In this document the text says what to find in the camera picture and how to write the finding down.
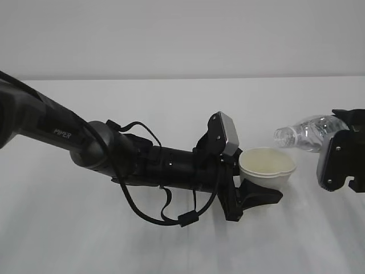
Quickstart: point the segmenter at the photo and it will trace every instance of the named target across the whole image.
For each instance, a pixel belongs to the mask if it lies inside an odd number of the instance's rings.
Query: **cable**
[[[193,189],[193,198],[194,198],[194,210],[196,211],[196,191]]]
[[[77,116],[77,114],[75,114],[75,116],[79,119],[79,121],[81,122],[81,125],[88,130],[92,136],[94,136],[94,138],[96,139],[96,141],[100,144],[103,152],[106,154],[106,156],[108,157],[110,164],[115,172],[115,175],[119,181],[121,190],[123,191],[123,194],[125,196],[125,198],[127,199],[127,202],[129,204],[129,206],[132,208],[132,210],[135,212],[135,214],[137,214],[139,217],[141,217],[142,219],[153,223],[153,224],[157,224],[157,225],[167,225],[167,226],[171,226],[171,225],[178,225],[179,222],[178,221],[161,221],[161,220],[157,220],[154,219],[146,214],[144,214],[143,212],[141,212],[136,204],[133,202],[133,199],[131,197],[131,194],[128,191],[127,186],[125,185],[125,181],[124,178],[122,177],[121,173],[119,172],[118,166],[116,165],[113,156],[111,155],[107,145],[105,144],[103,138],[99,135],[99,133],[92,127],[89,125],[89,123],[87,123],[84,119],[82,119],[81,117]]]
[[[161,210],[161,218],[164,220],[164,221],[174,221],[170,218],[167,218],[164,214],[164,210],[165,208],[167,208],[167,206],[171,203],[171,200],[172,200],[172,194],[171,194],[171,190],[169,190],[168,188],[165,188],[164,186],[160,186],[160,188],[162,190],[164,190],[166,192],[166,196],[167,196],[167,200],[166,200],[166,203],[164,205],[164,207],[162,208]]]
[[[130,124],[128,124],[128,125],[126,125],[125,127],[121,127],[120,125],[118,125],[119,126],[119,132],[126,132],[126,131],[128,131],[128,130],[130,130],[132,127],[134,127],[134,126],[137,126],[137,125],[140,125],[140,126],[142,126],[145,130],[147,130],[148,131],[148,133],[149,134],[151,134],[151,136],[156,140],[156,142],[159,144],[159,146],[160,146],[160,149],[159,149],[159,153],[157,154],[157,156],[156,156],[156,158],[155,159],[150,159],[151,161],[154,161],[154,163],[157,163],[158,161],[159,161],[159,158],[160,158],[160,156],[161,156],[161,153],[162,153],[162,145],[161,145],[161,142],[160,142],[160,140],[156,137],[156,135],[152,132],[152,130],[150,130],[144,123],[142,123],[142,122],[138,122],[138,121],[136,121],[136,122],[132,122],[132,123],[130,123]]]
[[[217,170],[217,181],[216,181],[216,185],[214,186],[214,190],[213,190],[211,196],[209,197],[209,200],[206,202],[205,206],[203,206],[202,209],[198,211],[198,216],[202,215],[212,205],[214,198],[217,196],[219,181],[221,178],[221,169],[220,169],[220,167],[217,167],[217,169],[218,169]]]

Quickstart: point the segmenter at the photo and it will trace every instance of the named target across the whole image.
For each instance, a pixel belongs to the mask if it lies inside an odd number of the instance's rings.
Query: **cup rim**
[[[275,173],[254,172],[254,171],[247,170],[247,169],[243,168],[241,166],[241,157],[243,157],[244,153],[247,153],[247,152],[252,151],[252,150],[257,150],[257,149],[270,149],[270,150],[274,150],[276,152],[279,152],[280,154],[284,155],[285,157],[287,157],[292,162],[293,168],[290,169],[290,170],[279,171],[279,172],[275,172]],[[287,176],[287,175],[292,174],[297,169],[297,165],[296,165],[295,161],[293,161],[292,158],[288,154],[286,154],[285,152],[283,152],[281,150],[273,148],[273,147],[254,147],[254,148],[251,148],[249,150],[243,151],[240,154],[240,157],[238,158],[238,164],[239,164],[240,170],[242,170],[242,172],[244,172],[248,175],[251,175],[251,176],[258,177],[258,178],[277,178],[277,177],[281,177],[281,176]]]

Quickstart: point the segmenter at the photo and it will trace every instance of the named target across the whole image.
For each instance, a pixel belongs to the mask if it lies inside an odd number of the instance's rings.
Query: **black bracket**
[[[218,198],[227,221],[239,221],[244,210],[265,204],[277,204],[283,197],[278,190],[258,186],[246,179],[240,187],[235,187],[232,169],[229,167],[226,168],[226,179],[225,187],[218,192]]]

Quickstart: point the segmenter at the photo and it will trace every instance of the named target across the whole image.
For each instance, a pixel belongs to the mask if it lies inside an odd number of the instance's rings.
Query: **paper cup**
[[[294,161],[284,152],[258,147],[241,153],[240,177],[262,187],[280,190],[295,171]]]

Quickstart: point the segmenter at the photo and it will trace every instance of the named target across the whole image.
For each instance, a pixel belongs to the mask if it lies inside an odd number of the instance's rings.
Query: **white wall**
[[[362,108],[365,77],[29,82],[87,120],[142,120],[164,146],[190,150],[212,113],[230,115],[241,148],[272,146],[272,133],[332,108]],[[142,130],[134,131],[142,136]],[[72,164],[66,151],[22,136],[0,151],[0,273],[363,274],[365,200],[317,183],[318,155],[298,164],[282,201],[226,222],[216,200],[198,223],[158,227],[129,209],[109,178]],[[132,188],[158,217],[165,194]],[[202,206],[207,194],[198,195]],[[192,209],[173,190],[169,216]]]
[[[2,0],[22,79],[365,75],[364,0]]]

